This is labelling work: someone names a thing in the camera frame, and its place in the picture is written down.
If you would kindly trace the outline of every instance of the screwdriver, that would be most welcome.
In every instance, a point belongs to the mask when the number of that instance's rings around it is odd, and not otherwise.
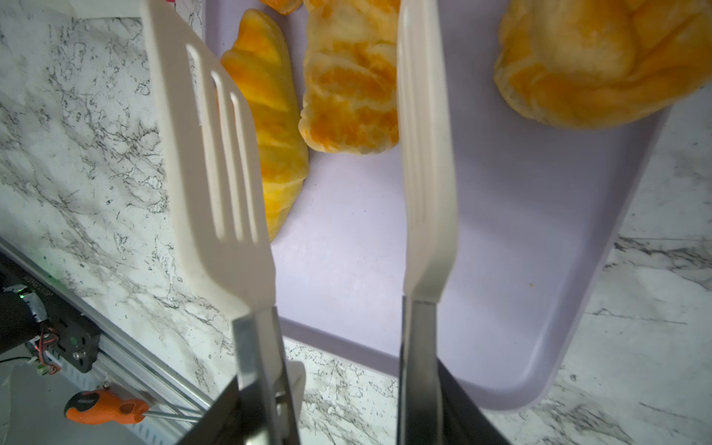
[[[74,394],[64,406],[64,417],[79,424],[99,425],[114,421],[120,424],[137,424],[145,417],[197,422],[200,417],[149,411],[148,403],[141,399],[121,399],[107,389],[82,391]]]

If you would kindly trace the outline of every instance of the black cable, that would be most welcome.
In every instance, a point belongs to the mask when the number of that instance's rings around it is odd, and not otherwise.
[[[0,363],[10,362],[12,360],[32,360],[32,357],[11,357],[0,360]]]

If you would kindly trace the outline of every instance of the slotted spatula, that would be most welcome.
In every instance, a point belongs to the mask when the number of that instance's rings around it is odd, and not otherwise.
[[[455,261],[458,215],[450,115],[436,0],[402,0],[398,120],[408,244],[398,444],[442,443],[436,308]]]
[[[252,114],[165,0],[143,0],[141,14],[178,261],[187,283],[233,321],[241,418],[255,427],[247,439],[297,443]]]

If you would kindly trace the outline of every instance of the gray floor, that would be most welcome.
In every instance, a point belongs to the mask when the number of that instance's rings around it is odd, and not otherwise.
[[[17,347],[0,355],[28,355]],[[40,377],[35,364],[0,363],[0,445],[142,444],[123,425],[76,424],[64,417],[64,405],[77,388],[60,375]]]

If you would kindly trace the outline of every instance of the marble surface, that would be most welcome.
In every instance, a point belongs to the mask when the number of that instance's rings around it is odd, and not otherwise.
[[[199,0],[177,2],[199,32]],[[203,390],[228,325],[182,282],[140,21],[0,3],[0,236]],[[514,444],[712,444],[712,88],[676,105],[549,395]],[[394,443],[397,383],[294,342],[305,444]]]

